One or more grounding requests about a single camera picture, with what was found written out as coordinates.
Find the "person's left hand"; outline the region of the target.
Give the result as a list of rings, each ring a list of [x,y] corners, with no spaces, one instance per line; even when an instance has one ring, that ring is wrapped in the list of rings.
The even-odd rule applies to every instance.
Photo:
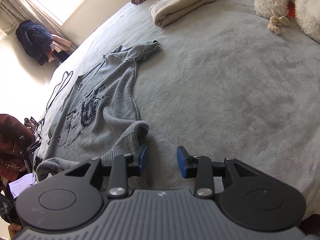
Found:
[[[16,235],[22,230],[22,227],[16,223],[11,223],[8,226],[10,239],[14,239]]]

